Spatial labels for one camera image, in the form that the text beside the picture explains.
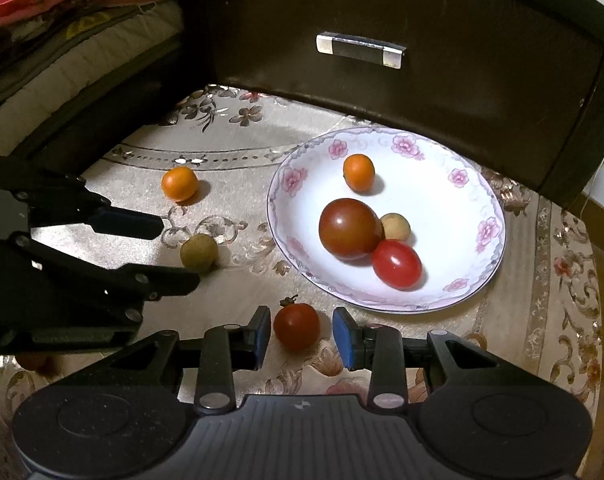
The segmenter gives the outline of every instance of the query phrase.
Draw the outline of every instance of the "plate rim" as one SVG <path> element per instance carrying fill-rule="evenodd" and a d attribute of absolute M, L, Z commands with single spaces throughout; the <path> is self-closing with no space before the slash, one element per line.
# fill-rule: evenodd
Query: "plate rim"
<path fill-rule="evenodd" d="M 280 172 L 281 168 L 289 163 L 292 159 L 294 158 L 299 158 L 299 155 L 296 156 L 300 150 L 304 149 L 309 149 L 310 147 L 315 147 L 312 146 L 312 144 L 319 146 L 320 144 L 322 144 L 326 139 L 332 138 L 337 136 L 338 134 L 344 133 L 344 132 L 354 132 L 354 131 L 358 131 L 361 133 L 382 133 L 381 130 L 384 130 L 385 132 L 392 134 L 410 134 L 412 136 L 416 137 L 416 140 L 426 140 L 427 142 L 430 142 L 432 144 L 436 144 L 437 146 L 443 148 L 444 150 L 446 150 L 447 152 L 449 152 L 450 154 L 452 154 L 453 156 L 455 156 L 455 158 L 458 158 L 464 162 L 466 162 L 471 168 L 473 168 L 479 179 L 480 179 L 480 184 L 484 183 L 484 188 L 487 192 L 490 193 L 490 195 L 493 196 L 493 199 L 495 200 L 495 204 L 494 204 L 494 212 L 496 213 L 496 215 L 499 216 L 499 218 L 502 221 L 502 232 L 500 233 L 500 236 L 504 237 L 504 241 L 502 243 L 502 250 L 500 251 L 500 254 L 498 256 L 498 259 L 496 261 L 495 266 L 493 267 L 492 271 L 489 273 L 489 275 L 487 275 L 487 277 L 484 279 L 484 281 L 481 283 L 481 285 L 479 285 L 476 290 L 472 291 L 472 292 L 468 292 L 463 294 L 462 296 L 458 297 L 458 298 L 451 298 L 452 301 L 449 304 L 446 305 L 442 305 L 442 306 L 437 306 L 437 307 L 432 307 L 432 308 L 414 308 L 411 310 L 385 310 L 384 308 L 378 307 L 378 306 L 373 306 L 373 305 L 369 305 L 369 304 L 363 304 L 363 303 L 359 303 L 357 301 L 353 301 L 354 298 L 345 298 L 343 294 L 339 293 L 338 291 L 331 291 L 328 290 L 329 286 L 325 286 L 321 283 L 318 283 L 316 281 L 314 281 L 312 279 L 311 276 L 308 276 L 306 272 L 304 272 L 303 269 L 300 269 L 300 266 L 298 265 L 298 261 L 296 258 L 292 258 L 291 256 L 289 256 L 289 254 L 287 253 L 287 251 L 284 250 L 284 247 L 282 246 L 282 244 L 280 243 L 280 240 L 278 240 L 278 235 L 276 234 L 274 227 L 273 227 L 273 218 L 272 218 L 272 213 L 271 213 L 271 193 L 272 191 L 274 191 L 274 183 L 276 181 L 276 178 L 278 176 L 278 173 Z M 304 276 L 304 278 L 306 278 L 307 280 L 309 280 L 309 282 L 313 283 L 313 285 L 315 285 L 316 287 L 320 288 L 320 290 L 323 290 L 324 292 L 326 292 L 327 294 L 330 294 L 331 296 L 333 296 L 334 298 L 337 298 L 338 300 L 344 301 L 348 304 L 352 304 L 354 306 L 358 306 L 361 308 L 364 308 L 366 310 L 371 310 L 373 312 L 377 312 L 379 314 L 399 314 L 399 315 L 415 315 L 415 314 L 428 314 L 429 312 L 437 312 L 440 310 L 444 310 L 446 308 L 450 308 L 452 306 L 455 306 L 459 303 L 462 303 L 463 301 L 468 300 L 469 298 L 472 298 L 474 295 L 476 295 L 480 290 L 482 290 L 483 288 L 485 288 L 486 285 L 489 284 L 489 282 L 493 279 L 493 277 L 495 276 L 495 273 L 498 271 L 498 269 L 500 268 L 500 266 L 502 265 L 502 260 L 504 258 L 504 253 L 506 250 L 506 244 L 507 244 L 507 236 L 506 236 L 506 218 L 504 216 L 504 210 L 502 208 L 502 205 L 500 204 L 500 200 L 498 199 L 495 191 L 493 190 L 493 188 L 491 187 L 491 185 L 489 184 L 489 182 L 485 179 L 485 177 L 482 175 L 481 170 L 478 169 L 479 164 L 474 163 L 473 161 L 470 161 L 468 158 L 466 158 L 463 155 L 460 155 L 459 153 L 455 152 L 454 150 L 450 149 L 448 146 L 445 146 L 444 144 L 441 144 L 440 142 L 438 142 L 437 140 L 433 140 L 430 139 L 429 137 L 423 136 L 421 134 L 415 133 L 415 132 L 410 132 L 409 130 L 400 130 L 398 128 L 391 128 L 391 127 L 387 127 L 387 126 L 354 126 L 351 128 L 343 128 L 341 130 L 333 130 L 331 132 L 326 132 L 323 133 L 317 137 L 314 137 L 313 139 L 309 139 L 306 140 L 305 142 L 302 142 L 293 152 L 289 153 L 287 155 L 287 157 L 281 161 L 281 163 L 278 164 L 278 167 L 276 168 L 275 172 L 273 173 L 273 176 L 271 177 L 271 181 L 269 183 L 269 189 L 267 191 L 267 196 L 266 196 L 266 213 L 267 213 L 267 222 L 269 225 L 269 229 L 271 231 L 271 235 L 273 237 L 273 240 L 275 241 L 278 249 L 280 250 L 280 252 L 282 254 L 284 254 L 284 257 L 287 259 L 287 261 L 298 271 L 300 272 L 300 274 L 302 276 Z"/>

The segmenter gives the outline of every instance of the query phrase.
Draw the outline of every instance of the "ribbed gray surface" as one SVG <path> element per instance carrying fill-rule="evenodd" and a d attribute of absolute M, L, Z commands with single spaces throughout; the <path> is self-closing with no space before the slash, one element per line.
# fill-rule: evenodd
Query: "ribbed gray surface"
<path fill-rule="evenodd" d="M 200 420 L 172 457 L 127 480 L 468 478 L 436 462 L 402 419 L 366 412 L 354 396 L 249 396 L 236 412 Z"/>

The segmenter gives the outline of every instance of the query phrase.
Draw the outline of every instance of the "drawer handle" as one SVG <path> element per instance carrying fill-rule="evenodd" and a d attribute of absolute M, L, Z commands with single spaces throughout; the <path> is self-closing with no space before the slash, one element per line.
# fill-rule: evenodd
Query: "drawer handle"
<path fill-rule="evenodd" d="M 400 68 L 405 46 L 386 41 L 348 36 L 337 32 L 323 32 L 316 37 L 317 51 L 322 54 L 351 57 L 391 68 Z"/>

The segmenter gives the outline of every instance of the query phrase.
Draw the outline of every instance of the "table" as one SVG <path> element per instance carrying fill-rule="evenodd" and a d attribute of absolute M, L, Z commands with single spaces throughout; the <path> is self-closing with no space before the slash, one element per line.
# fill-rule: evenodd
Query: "table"
<path fill-rule="evenodd" d="M 94 234 L 86 226 L 61 226 L 34 237 L 105 267 L 126 262 L 179 266 L 179 244 L 207 232 L 220 244 L 220 268 L 203 277 L 186 298 L 164 298 L 144 310 L 140 337 L 174 329 L 182 338 L 203 336 L 225 323 L 245 324 L 255 308 L 272 314 L 287 296 L 300 295 L 322 320 L 322 339 L 302 355 L 287 354 L 272 338 L 262 370 L 234 374 L 238 400 L 248 393 L 360 392 L 369 372 L 349 372 L 331 339 L 330 318 L 344 303 L 313 286 L 288 264 L 266 223 L 266 192 L 277 165 L 301 142 L 351 126 L 376 127 L 323 108 L 256 92 L 210 85 L 180 102 L 159 124 L 144 126 L 96 162 L 87 186 L 114 206 L 165 218 L 156 240 Z M 162 172 L 186 164 L 202 181 L 198 200 L 176 206 L 160 190 Z M 506 212 L 504 260 L 478 294 L 430 314 L 377 314 L 346 305 L 359 323 L 398 328 L 424 338 L 443 328 L 574 393 L 592 418 L 598 413 L 602 341 L 598 279 L 584 224 L 549 200 L 482 168 Z M 19 403 L 38 388 L 101 358 L 66 356 L 42 376 L 0 356 L 0 478 L 22 474 L 9 424 Z M 196 370 L 187 370 L 181 400 L 192 400 Z M 410 398 L 424 398 L 420 370 L 407 370 Z"/>

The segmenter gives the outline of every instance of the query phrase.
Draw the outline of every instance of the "white plate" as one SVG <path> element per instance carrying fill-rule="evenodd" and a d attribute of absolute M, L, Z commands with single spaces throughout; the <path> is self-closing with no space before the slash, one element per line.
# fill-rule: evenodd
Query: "white plate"
<path fill-rule="evenodd" d="M 342 177 L 348 155 L 365 153 L 376 168 L 370 194 Z M 400 213 L 424 266 L 420 285 L 385 285 L 370 264 L 336 259 L 320 243 L 324 207 L 350 197 L 381 218 Z M 280 165 L 269 187 L 273 237 L 291 264 L 342 300 L 371 310 L 412 314 L 438 310 L 477 292 L 504 252 L 504 215 L 493 190 L 462 156 L 426 137 L 390 128 L 350 128 L 310 140 Z"/>

